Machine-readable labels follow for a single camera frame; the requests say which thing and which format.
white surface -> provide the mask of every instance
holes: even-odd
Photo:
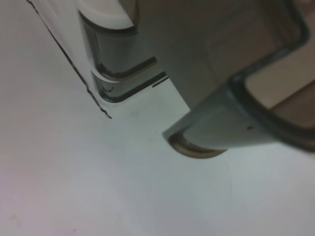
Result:
[[[133,26],[118,0],[78,0],[78,8],[90,21],[107,29],[121,30]]]
[[[0,8],[1,236],[313,236],[315,161],[282,145],[198,161],[163,83],[108,119],[25,1]]]

white table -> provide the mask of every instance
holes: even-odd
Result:
[[[0,30],[1,236],[315,234],[310,154],[183,157],[161,136],[187,109],[168,83],[109,119],[30,5],[2,1]]]

gray plastic object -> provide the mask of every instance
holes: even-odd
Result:
[[[308,42],[308,26],[293,1],[120,2],[134,2],[139,33],[191,109],[164,132],[176,151],[209,158],[276,140],[315,151],[314,129],[270,112],[246,87],[252,75]]]
[[[92,75],[104,100],[124,101],[166,77],[135,27],[107,29],[81,12],[80,17],[96,69]]]

white plastic part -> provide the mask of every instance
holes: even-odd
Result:
[[[79,11],[93,23],[112,30],[133,26],[118,0],[78,0]]]
[[[90,62],[90,66],[91,66],[91,72],[98,77],[100,80],[103,80],[105,82],[109,82],[109,83],[119,83],[119,81],[112,81],[112,80],[108,80],[106,79],[104,76],[102,76],[99,71],[95,68],[95,66],[93,65],[92,62]]]

white backdrop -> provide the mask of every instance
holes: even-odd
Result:
[[[102,113],[29,4],[0,7],[1,236],[313,236],[315,161],[280,144],[193,160],[169,82]]]

